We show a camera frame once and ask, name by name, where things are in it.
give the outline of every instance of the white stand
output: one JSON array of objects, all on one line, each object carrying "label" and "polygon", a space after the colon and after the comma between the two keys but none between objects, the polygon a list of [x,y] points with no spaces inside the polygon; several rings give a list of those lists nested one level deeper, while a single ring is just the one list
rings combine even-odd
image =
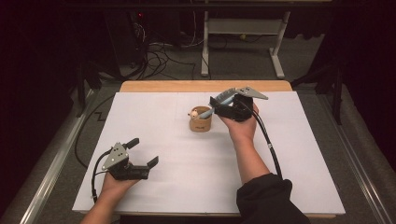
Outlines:
[{"label": "white stand", "polygon": [[209,49],[207,47],[209,34],[245,34],[245,35],[276,35],[276,46],[270,48],[270,55],[279,79],[285,78],[277,53],[286,31],[290,12],[285,12],[283,20],[240,20],[240,19],[209,19],[205,12],[204,47],[202,52],[202,77],[209,75]]}]

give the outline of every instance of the forearm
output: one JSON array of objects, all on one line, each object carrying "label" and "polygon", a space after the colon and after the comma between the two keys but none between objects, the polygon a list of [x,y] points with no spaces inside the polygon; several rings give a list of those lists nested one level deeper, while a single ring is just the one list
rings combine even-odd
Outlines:
[{"label": "forearm", "polygon": [[80,224],[109,224],[114,209],[118,204],[118,200],[109,199],[105,197],[98,198],[98,201],[92,207],[91,211],[83,218]]},{"label": "forearm", "polygon": [[255,177],[270,173],[264,161],[254,147],[253,141],[233,141],[242,183]]}]

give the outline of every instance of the table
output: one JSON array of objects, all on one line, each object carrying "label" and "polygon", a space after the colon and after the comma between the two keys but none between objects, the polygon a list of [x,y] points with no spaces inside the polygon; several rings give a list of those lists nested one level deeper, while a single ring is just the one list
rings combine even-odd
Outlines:
[{"label": "table", "polygon": [[[283,176],[293,181],[291,200],[309,217],[344,214],[344,207],[298,96],[291,91],[289,82],[283,80],[123,83],[107,117],[73,210],[87,212],[91,209],[90,177],[99,155],[116,140],[123,143],[131,137],[141,137],[140,144],[130,152],[133,164],[148,162],[155,156],[159,156],[160,162],[151,170],[148,180],[139,182],[128,192],[116,208],[117,213],[238,216],[234,193],[241,184],[228,131],[215,116],[208,133],[193,133],[188,129],[190,118],[187,113],[193,105],[207,104],[209,96],[215,96],[216,92],[244,86],[264,92],[270,98],[265,101],[268,108],[261,109],[260,113],[278,153]],[[256,104],[264,108],[263,101]],[[168,109],[158,113],[157,105]],[[255,138],[256,146],[264,146],[262,139]],[[269,150],[260,147],[258,151],[270,170],[274,171]],[[102,181],[103,177],[98,176],[98,192]]]}]

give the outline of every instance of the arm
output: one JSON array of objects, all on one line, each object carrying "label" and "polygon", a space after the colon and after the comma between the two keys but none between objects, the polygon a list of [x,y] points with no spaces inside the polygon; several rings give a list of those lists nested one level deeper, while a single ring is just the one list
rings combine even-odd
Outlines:
[{"label": "arm", "polygon": [[[256,105],[253,105],[253,109],[256,112],[259,111]],[[255,177],[269,174],[270,171],[253,144],[257,125],[256,120],[251,117],[243,122],[236,122],[221,116],[219,118],[228,127],[231,139],[233,140],[242,183],[245,184]]]},{"label": "arm", "polygon": [[102,191],[92,209],[82,219],[80,224],[109,224],[111,216],[128,189],[139,180],[116,180],[107,173],[102,186]]}]

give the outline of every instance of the metal rail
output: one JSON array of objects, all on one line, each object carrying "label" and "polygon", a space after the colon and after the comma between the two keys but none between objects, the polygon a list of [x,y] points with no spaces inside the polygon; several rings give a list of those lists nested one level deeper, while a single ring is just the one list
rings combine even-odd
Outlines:
[{"label": "metal rail", "polygon": [[49,198],[50,193],[55,186],[58,176],[64,167],[64,162],[66,161],[67,155],[69,154],[69,151],[76,140],[78,130],[81,128],[82,123],[87,117],[87,112],[92,108],[96,96],[97,93],[93,92],[92,90],[88,92],[87,101],[89,103],[86,107],[86,110],[83,111],[81,116],[74,121],[73,129],[70,131],[69,136],[67,139],[65,139],[64,143],[61,145],[57,154],[55,155],[55,158],[53,159],[52,164],[44,176],[40,187],[38,188],[33,200],[23,215],[23,218],[20,222],[21,224],[33,224],[37,222],[38,216],[46,204],[47,199]]},{"label": "metal rail", "polygon": [[340,137],[341,142],[344,145],[346,159],[352,169],[352,172],[356,176],[358,183],[361,186],[361,191],[363,192],[368,204],[373,210],[376,220],[379,224],[392,224],[393,221],[391,220],[386,207],[382,203],[375,188],[375,185],[364,170],[364,167],[361,164],[361,161],[359,160],[355,149],[347,139],[347,135],[345,134],[343,127],[341,125],[338,125],[337,122],[334,120],[332,116],[332,107],[330,106],[329,101],[327,100],[325,95],[319,95],[318,98],[323,108],[325,108],[326,114],[332,121],[332,125],[334,126],[335,130],[338,133],[338,136]]}]

